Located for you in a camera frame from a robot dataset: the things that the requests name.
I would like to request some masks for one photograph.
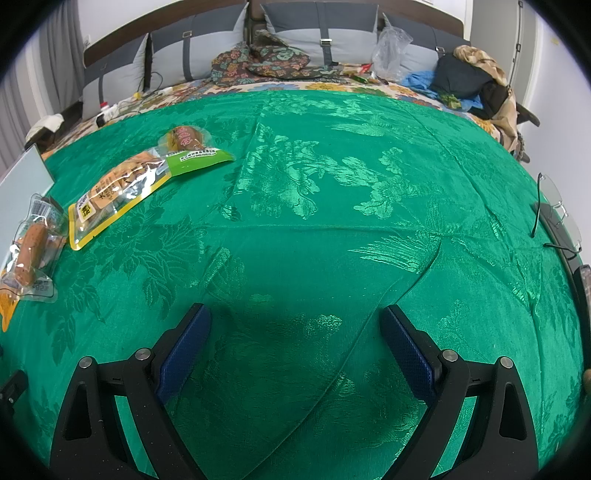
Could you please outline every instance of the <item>green satin cloth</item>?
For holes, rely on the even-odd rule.
[[[425,410],[379,334],[393,303],[464,359],[511,357],[541,462],[554,453],[580,391],[577,314],[546,233],[529,236],[535,183],[486,132],[372,95],[220,95],[57,152],[51,194],[73,203],[181,124],[206,128],[236,161],[172,179],[81,251],[66,248],[58,301],[21,302],[0,339],[2,379],[29,376],[15,418],[38,454],[48,458],[81,357],[127,358],[196,301],[212,333],[167,408],[212,480],[380,478]],[[472,407],[436,472],[452,465]]]

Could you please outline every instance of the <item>headboard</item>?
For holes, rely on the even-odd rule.
[[[261,4],[270,2],[290,2],[294,0],[250,0],[249,16],[251,23],[265,21],[265,15]],[[379,4],[379,27],[384,26],[382,13],[391,13],[415,20],[433,28],[444,30],[458,37],[464,36],[464,24],[461,20],[441,10],[430,7],[415,0],[348,0],[355,3]],[[185,17],[207,12],[215,8],[229,7],[230,5],[243,4],[245,0],[180,0],[153,10],[135,20],[119,27],[106,37],[90,45],[84,51],[84,65],[91,65],[105,57],[127,42],[146,33],[157,30]]]
[[[305,0],[250,0],[249,6],[251,12],[251,20],[254,22],[264,22],[265,14],[261,8],[261,4],[272,2],[291,2],[291,1],[305,1]],[[379,17],[378,27],[384,26],[384,17],[382,13],[389,13],[406,17],[409,20],[424,23],[433,28],[446,31],[457,37],[464,37],[464,23],[462,20],[447,14],[437,8],[426,5],[415,0],[324,0],[325,2],[342,2],[348,1],[357,4],[378,4]]]
[[[127,42],[166,25],[170,25],[182,18],[207,12],[215,8],[229,7],[230,5],[243,3],[245,3],[245,0],[180,0],[173,4],[164,5],[119,27],[106,37],[90,45],[84,51],[84,65],[91,65],[120,46],[125,45]]]

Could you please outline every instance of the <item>gray pillow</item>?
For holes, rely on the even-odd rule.
[[[150,88],[209,77],[212,60],[244,39],[247,6],[216,8],[152,32]]]
[[[452,53],[460,45],[470,44],[463,38],[408,18],[384,14],[384,20],[386,26],[402,28],[413,38],[400,60],[404,76],[421,70],[435,71],[440,56]]]
[[[303,50],[311,66],[370,63],[378,42],[377,4],[290,2],[261,5],[267,30]],[[321,46],[320,39],[330,39]]]
[[[82,120],[100,112],[103,102],[114,105],[144,88],[148,35],[132,40],[84,70]]]

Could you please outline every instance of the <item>black bag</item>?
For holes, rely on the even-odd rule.
[[[446,53],[437,62],[431,90],[454,95],[458,99],[474,98],[492,76],[484,70]]]
[[[508,87],[503,87],[494,80],[486,82],[480,91],[482,109],[472,107],[469,113],[473,113],[483,120],[490,120],[499,111],[508,96]]]

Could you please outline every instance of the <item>blue cloth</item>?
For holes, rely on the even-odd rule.
[[[421,70],[420,72],[412,72],[406,75],[406,77],[400,82],[403,87],[408,87],[412,91],[421,93],[422,95],[428,96],[435,100],[439,99],[439,94],[434,90],[431,90],[429,86],[433,82],[435,72],[432,70]],[[462,104],[462,112],[467,112],[470,108],[482,108],[482,102],[480,101],[480,95],[476,95],[474,98],[458,99]]]

